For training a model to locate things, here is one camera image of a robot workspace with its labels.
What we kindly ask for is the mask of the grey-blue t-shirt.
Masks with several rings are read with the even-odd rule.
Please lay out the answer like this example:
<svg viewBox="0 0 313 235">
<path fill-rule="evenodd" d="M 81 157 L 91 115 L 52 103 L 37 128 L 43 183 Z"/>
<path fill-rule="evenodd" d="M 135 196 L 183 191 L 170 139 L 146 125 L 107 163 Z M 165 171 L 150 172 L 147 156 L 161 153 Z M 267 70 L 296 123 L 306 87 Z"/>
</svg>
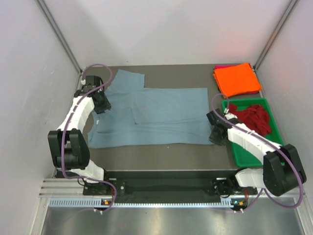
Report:
<svg viewBox="0 0 313 235">
<path fill-rule="evenodd" d="M 106 90 L 110 110 L 92 112 L 90 148 L 130 145 L 211 145 L 206 88 L 146 88 L 145 75 L 118 70 Z"/>
</svg>

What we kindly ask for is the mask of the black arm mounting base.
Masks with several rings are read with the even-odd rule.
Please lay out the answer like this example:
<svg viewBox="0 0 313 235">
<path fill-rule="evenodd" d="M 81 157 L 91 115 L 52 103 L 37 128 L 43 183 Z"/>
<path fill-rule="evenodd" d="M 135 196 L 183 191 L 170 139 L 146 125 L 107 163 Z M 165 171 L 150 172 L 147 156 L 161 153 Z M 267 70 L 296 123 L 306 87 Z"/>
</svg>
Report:
<svg viewBox="0 0 313 235">
<path fill-rule="evenodd" d="M 106 171 L 113 184 L 83 181 L 84 195 L 117 193 L 118 202 L 205 200 L 220 196 L 256 195 L 253 187 L 241 187 L 235 170 Z"/>
</svg>

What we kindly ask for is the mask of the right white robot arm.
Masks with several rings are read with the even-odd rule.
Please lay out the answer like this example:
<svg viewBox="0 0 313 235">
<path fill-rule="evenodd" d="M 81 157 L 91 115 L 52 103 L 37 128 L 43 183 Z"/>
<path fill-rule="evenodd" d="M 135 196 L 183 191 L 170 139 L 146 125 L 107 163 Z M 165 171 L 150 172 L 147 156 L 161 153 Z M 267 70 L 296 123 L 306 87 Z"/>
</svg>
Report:
<svg viewBox="0 0 313 235">
<path fill-rule="evenodd" d="M 239 170 L 228 181 L 228 188 L 232 193 L 241 193 L 246 187 L 257 187 L 281 196 L 307 181 L 295 146 L 281 145 L 265 139 L 232 113 L 223 115 L 219 109 L 215 109 L 206 116 L 213 127 L 209 137 L 212 143 L 224 145 L 229 141 L 237 144 L 262 164 L 259 169 L 247 167 Z"/>
</svg>

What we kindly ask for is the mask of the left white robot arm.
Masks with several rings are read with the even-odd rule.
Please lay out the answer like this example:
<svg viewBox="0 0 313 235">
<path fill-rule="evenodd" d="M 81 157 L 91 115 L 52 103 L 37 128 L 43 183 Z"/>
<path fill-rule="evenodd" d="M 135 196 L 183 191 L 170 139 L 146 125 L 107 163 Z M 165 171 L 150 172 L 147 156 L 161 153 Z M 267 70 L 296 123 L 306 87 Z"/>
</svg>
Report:
<svg viewBox="0 0 313 235">
<path fill-rule="evenodd" d="M 82 178 L 94 184 L 100 194 L 110 191 L 111 183 L 105 179 L 105 170 L 90 159 L 83 130 L 89 115 L 103 114 L 112 106 L 109 103 L 99 76 L 87 76 L 82 88 L 74 94 L 73 104 L 63 123 L 50 131 L 47 139 L 53 165 L 65 178 Z"/>
</svg>

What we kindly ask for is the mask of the green plastic tray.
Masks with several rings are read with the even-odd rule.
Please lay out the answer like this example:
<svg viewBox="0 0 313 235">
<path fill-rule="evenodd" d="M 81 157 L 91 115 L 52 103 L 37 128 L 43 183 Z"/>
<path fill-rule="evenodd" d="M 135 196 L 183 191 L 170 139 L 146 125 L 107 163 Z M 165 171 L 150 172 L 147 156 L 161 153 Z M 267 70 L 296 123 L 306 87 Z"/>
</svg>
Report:
<svg viewBox="0 0 313 235">
<path fill-rule="evenodd" d="M 276 122 L 273 118 L 273 115 L 271 113 L 269 104 L 265 98 L 246 98 L 246 99 L 231 99 L 230 103 L 236 105 L 238 107 L 238 110 L 244 110 L 248 106 L 253 105 L 253 104 L 259 104 L 263 106 L 263 108 L 268 111 L 270 121 L 269 125 L 271 127 L 271 133 L 267 134 L 264 136 L 266 139 L 269 141 L 278 143 L 278 144 L 283 144 L 281 135 L 278 131 L 278 127 L 276 125 Z M 239 146 L 236 143 L 231 144 L 233 155 L 234 155 L 234 160 L 235 163 L 238 167 L 254 167 L 254 166 L 261 166 L 261 162 L 253 157 L 252 154 L 250 154 L 248 151 L 244 150 L 241 146 Z"/>
</svg>

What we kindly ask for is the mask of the dark red t-shirt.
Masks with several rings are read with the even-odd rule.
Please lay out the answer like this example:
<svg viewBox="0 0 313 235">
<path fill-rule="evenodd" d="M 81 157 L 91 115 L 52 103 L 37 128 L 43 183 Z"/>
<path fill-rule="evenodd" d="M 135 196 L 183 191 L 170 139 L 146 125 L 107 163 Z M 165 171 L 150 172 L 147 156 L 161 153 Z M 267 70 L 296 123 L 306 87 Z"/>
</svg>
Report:
<svg viewBox="0 0 313 235">
<path fill-rule="evenodd" d="M 236 115 L 249 129 L 254 130 L 259 135 L 264 137 L 271 133 L 271 127 L 269 125 L 270 117 L 268 111 L 263 106 L 253 104 L 239 111 L 236 105 L 230 103 L 229 111 Z"/>
</svg>

